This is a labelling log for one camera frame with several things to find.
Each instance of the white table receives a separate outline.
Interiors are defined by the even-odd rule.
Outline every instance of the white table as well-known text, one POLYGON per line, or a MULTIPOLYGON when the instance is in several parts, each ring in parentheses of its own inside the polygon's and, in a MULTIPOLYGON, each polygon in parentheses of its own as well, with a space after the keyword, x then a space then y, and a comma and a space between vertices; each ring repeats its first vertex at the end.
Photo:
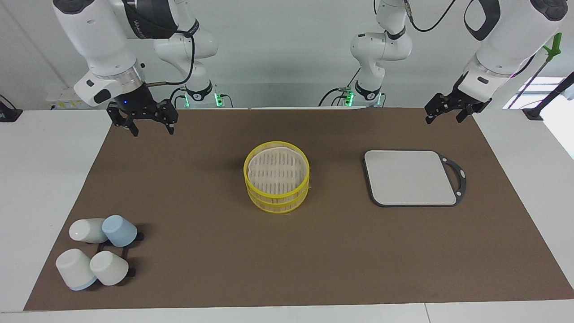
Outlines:
MULTIPOLYGON (((572 285, 574 160, 521 111, 476 120, 572 285)), ((103 110, 26 111, 0 124, 0 322, 574 322, 574 300, 24 313, 109 126, 103 110)))

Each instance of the yellow bamboo steamer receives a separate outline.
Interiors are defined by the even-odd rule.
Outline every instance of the yellow bamboo steamer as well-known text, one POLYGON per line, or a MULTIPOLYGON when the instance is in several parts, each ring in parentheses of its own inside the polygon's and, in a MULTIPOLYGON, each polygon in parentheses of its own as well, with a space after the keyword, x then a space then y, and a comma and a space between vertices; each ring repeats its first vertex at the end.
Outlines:
POLYGON ((309 160, 302 150, 284 141, 270 141, 253 149, 243 164, 249 198, 273 214, 298 208, 309 191, 309 160))

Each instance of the green handle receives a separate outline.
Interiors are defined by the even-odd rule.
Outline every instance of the green handle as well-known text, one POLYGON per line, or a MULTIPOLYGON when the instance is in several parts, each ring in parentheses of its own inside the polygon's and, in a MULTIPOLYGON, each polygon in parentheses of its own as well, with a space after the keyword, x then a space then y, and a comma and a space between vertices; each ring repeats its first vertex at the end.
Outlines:
POLYGON ((552 49, 544 46, 544 49, 548 52, 548 58, 546 61, 551 61, 554 56, 559 55, 562 51, 560 50, 560 42, 562 41, 562 33, 554 35, 554 40, 552 41, 552 49))

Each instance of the window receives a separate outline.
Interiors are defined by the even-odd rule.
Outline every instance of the window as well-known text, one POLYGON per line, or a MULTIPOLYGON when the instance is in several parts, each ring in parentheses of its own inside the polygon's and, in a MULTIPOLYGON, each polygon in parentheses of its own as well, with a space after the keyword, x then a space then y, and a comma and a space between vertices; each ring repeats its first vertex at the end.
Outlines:
MULTIPOLYGON (((535 78, 511 109, 536 107, 564 78, 535 78)), ((516 95, 504 106, 508 109, 516 95)), ((541 113, 544 124, 574 158, 574 101, 559 95, 541 113)))

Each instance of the white wall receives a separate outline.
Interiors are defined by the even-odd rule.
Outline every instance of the white wall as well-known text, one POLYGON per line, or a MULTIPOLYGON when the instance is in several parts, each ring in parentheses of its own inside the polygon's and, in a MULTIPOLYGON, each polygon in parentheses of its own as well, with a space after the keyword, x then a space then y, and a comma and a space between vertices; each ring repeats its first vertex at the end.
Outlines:
MULTIPOLYGON (((0 29, 0 92, 25 109, 40 107, 44 104, 42 84, 61 83, 56 75, 60 74, 65 83, 72 85, 86 72, 86 63, 61 30, 51 0, 0 2, 22 27, 20 31, 11 30, 3 24, 0 29), (26 41, 18 34, 24 32, 56 73, 50 72, 33 50, 21 55, 18 48, 26 46, 26 41)), ((412 2, 416 23, 427 27, 438 19, 450 0, 412 2)), ((407 26, 414 50, 408 60, 385 65, 383 91, 388 94, 387 106, 423 106, 434 93, 450 92, 479 46, 463 25, 467 3, 457 2, 444 22, 430 33, 418 33, 407 26)), ((316 105, 327 90, 346 85, 358 68, 349 49, 353 36, 381 30, 370 0, 190 0, 189 5, 202 26, 218 38, 219 53, 204 63, 212 80, 220 90, 232 95, 236 106, 316 105)), ((0 14, 4 21, 6 14, 0 14)), ((566 76, 574 70, 574 34, 568 32, 574 29, 573 16, 568 14, 563 27, 564 54, 556 57, 542 76, 566 76)), ((149 82, 181 78, 174 68, 157 58, 150 40, 130 40, 129 44, 140 62, 146 64, 144 72, 149 82)), ((506 103, 543 60, 540 55, 528 72, 505 86, 492 106, 506 103)), ((164 87, 153 92, 156 99, 161 99, 171 89, 164 87)))

